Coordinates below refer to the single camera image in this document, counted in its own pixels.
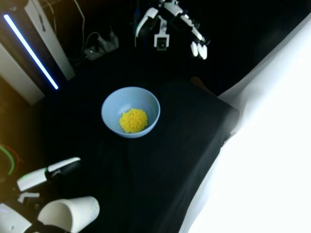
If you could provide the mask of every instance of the black cloth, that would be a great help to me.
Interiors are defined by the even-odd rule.
[[[148,88],[161,106],[154,129],[125,139],[101,119],[104,99],[121,86],[90,83],[92,89],[73,85],[45,103],[49,163],[81,158],[80,169],[59,180],[60,195],[99,201],[99,217],[83,232],[178,232],[237,110],[188,82],[172,81]]]

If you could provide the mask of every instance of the yellow food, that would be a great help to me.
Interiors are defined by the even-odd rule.
[[[131,108],[122,113],[119,123],[126,133],[138,133],[147,126],[147,121],[147,114],[143,110]]]

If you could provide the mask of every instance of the white sheet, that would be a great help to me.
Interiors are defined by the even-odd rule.
[[[310,84],[311,15],[220,96],[241,120],[181,233],[311,232]]]

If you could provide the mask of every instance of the blue light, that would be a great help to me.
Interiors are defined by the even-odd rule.
[[[24,39],[24,37],[22,36],[22,34],[19,32],[19,30],[17,29],[17,27],[15,26],[14,22],[11,20],[11,18],[9,17],[9,15],[4,15],[3,16],[5,21],[9,24],[9,26],[11,27],[11,29],[14,31],[15,35],[19,38],[19,40],[21,41],[21,43],[23,44],[23,46],[25,47],[25,49],[28,51],[28,53],[31,55],[31,57],[33,58],[33,60],[36,62],[36,64],[38,65],[38,67],[42,70],[42,72],[45,74],[45,76],[48,78],[48,80],[50,81],[50,83],[53,85],[53,87],[57,90],[58,89],[58,85],[56,84],[56,82],[53,80],[53,78],[50,76],[50,74],[47,72],[47,70],[44,68],[44,66],[42,65],[42,63],[40,62],[40,60],[38,59],[38,57],[36,56],[36,54],[34,53],[34,51],[31,49],[31,47],[28,45],[27,41]]]

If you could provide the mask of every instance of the white cup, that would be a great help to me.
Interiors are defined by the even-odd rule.
[[[78,233],[99,214],[99,204],[94,197],[60,199],[48,203],[40,211],[38,220],[70,233]]]

